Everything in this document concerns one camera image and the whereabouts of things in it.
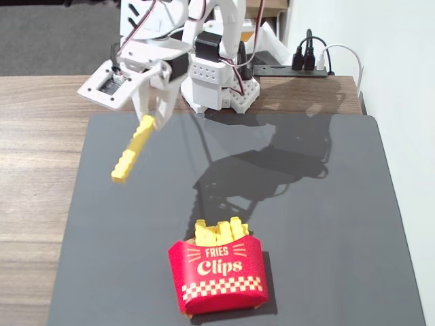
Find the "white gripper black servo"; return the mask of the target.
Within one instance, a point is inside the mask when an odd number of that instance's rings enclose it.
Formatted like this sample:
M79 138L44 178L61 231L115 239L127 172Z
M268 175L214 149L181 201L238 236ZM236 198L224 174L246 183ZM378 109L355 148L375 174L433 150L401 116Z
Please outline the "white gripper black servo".
M141 120L149 113L150 88L157 89L154 127L171 118L190 68L191 45L176 39L125 41L118 49L118 83L134 81L131 100Z

